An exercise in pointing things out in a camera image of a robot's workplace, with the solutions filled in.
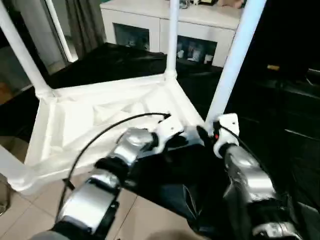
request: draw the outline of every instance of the white cabinet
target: white cabinet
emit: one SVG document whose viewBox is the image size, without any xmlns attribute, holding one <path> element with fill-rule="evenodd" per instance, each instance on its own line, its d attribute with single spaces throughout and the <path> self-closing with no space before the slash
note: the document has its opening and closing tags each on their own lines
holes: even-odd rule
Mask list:
<svg viewBox="0 0 320 240">
<path fill-rule="evenodd" d="M 169 1 L 111 0 L 100 8 L 108 43 L 167 53 Z M 241 9 L 219 6 L 181 9 L 178 58 L 223 67 L 241 13 Z"/>
</svg>

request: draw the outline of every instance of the white countertop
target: white countertop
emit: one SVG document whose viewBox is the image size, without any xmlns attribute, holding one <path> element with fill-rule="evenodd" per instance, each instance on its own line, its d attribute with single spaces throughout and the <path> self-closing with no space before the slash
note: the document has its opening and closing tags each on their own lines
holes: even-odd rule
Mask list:
<svg viewBox="0 0 320 240">
<path fill-rule="evenodd" d="M 169 19 L 169 5 L 168 0 L 111 0 L 100 4 L 100 8 Z M 180 10 L 179 21 L 236 30 L 241 14 L 242 9 L 229 6 L 191 4 L 189 8 Z"/>
</svg>

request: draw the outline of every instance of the glass cabinet door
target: glass cabinet door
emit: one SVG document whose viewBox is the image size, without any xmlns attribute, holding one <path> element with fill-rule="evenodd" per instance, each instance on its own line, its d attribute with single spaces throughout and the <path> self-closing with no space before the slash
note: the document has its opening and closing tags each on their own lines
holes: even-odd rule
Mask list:
<svg viewBox="0 0 320 240">
<path fill-rule="evenodd" d="M 116 44 L 150 51 L 149 30 L 120 23 L 113 23 Z"/>
<path fill-rule="evenodd" d="M 160 19 L 152 16 L 101 9 L 106 41 L 158 53 Z"/>
<path fill-rule="evenodd" d="M 176 55 L 179 59 L 212 65 L 217 48 L 216 41 L 178 36 Z"/>
</svg>

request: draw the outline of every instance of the robotic hand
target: robotic hand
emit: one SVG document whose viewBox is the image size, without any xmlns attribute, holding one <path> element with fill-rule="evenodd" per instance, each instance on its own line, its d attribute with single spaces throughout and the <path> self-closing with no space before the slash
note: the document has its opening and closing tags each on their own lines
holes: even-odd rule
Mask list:
<svg viewBox="0 0 320 240">
<path fill-rule="evenodd" d="M 224 194 L 237 239 L 298 239 L 289 210 L 278 199 L 273 183 L 257 160 L 239 146 L 236 114 L 219 117 L 214 125 L 213 152 L 224 159 L 231 184 Z M 141 154 L 161 153 L 168 140 L 183 132 L 169 117 L 155 132 L 129 128 L 114 149 L 98 160 L 91 177 L 74 190 L 50 231 L 32 240 L 105 239 L 119 207 L 117 196 Z"/>
</svg>

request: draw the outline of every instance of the black cable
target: black cable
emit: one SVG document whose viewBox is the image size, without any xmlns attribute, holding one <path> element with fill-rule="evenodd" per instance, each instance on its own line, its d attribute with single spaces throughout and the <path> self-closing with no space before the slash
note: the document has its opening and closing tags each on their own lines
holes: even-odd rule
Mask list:
<svg viewBox="0 0 320 240">
<path fill-rule="evenodd" d="M 111 126 L 107 127 L 105 130 L 103 130 L 102 132 L 100 132 L 98 135 L 96 135 L 81 151 L 80 153 L 78 154 L 78 156 L 76 157 L 76 159 L 74 160 L 73 162 L 73 165 L 70 169 L 70 172 L 69 172 L 69 175 L 68 177 L 65 179 L 65 183 L 69 182 L 71 180 L 71 177 L 72 177 L 72 174 L 74 173 L 74 170 L 76 168 L 76 165 L 77 163 L 79 162 L 81 156 L 85 153 L 85 151 L 88 149 L 88 147 L 95 141 L 97 140 L 99 137 L 101 137 L 104 133 L 106 133 L 107 131 L 109 131 L 110 129 L 113 129 L 114 127 L 120 125 L 120 124 L 123 124 L 127 121 L 130 121 L 132 119 L 137 119 L 137 118 L 141 118 L 141 117 L 144 117 L 144 116 L 151 116 L 151 115 L 161 115 L 161 116 L 164 116 L 164 119 L 167 119 L 168 117 L 170 117 L 170 114 L 169 113 L 161 113 L 161 112 L 148 112 L 148 113 L 143 113 L 143 114 L 139 114 L 139 115 L 135 115 L 135 116 L 131 116 L 131 117 L 128 117 L 126 119 L 123 119 L 121 121 L 118 121 L 114 124 L 112 124 Z M 58 206 L 58 209 L 57 209 L 57 213 L 56 213 L 56 216 L 55 216 L 55 222 L 57 222 L 58 220 L 58 215 L 63 207 L 63 204 L 64 204 L 64 201 L 65 201 L 65 195 L 66 195 L 66 192 L 67 192 L 67 184 L 64 184 L 64 187 L 63 187 L 63 190 L 62 190 L 62 193 L 61 193 L 61 197 L 60 197 L 60 202 L 59 202 L 59 206 Z"/>
<path fill-rule="evenodd" d="M 229 128 L 226 128 L 225 126 L 220 125 L 220 128 L 228 131 L 232 136 L 234 136 L 239 141 L 239 143 L 241 143 L 241 145 L 244 146 L 244 148 L 252 155 L 252 157 L 254 157 L 260 163 L 259 158 L 254 154 L 250 147 L 248 147 L 248 145 L 240 139 L 238 135 L 236 135 L 233 131 L 231 131 Z"/>
<path fill-rule="evenodd" d="M 75 185 L 73 185 L 73 183 L 72 183 L 71 181 L 67 181 L 66 178 L 65 178 L 65 179 L 62 179 L 62 182 L 64 182 L 64 184 L 65 184 L 71 191 L 73 191 L 73 190 L 76 189 Z"/>
</svg>

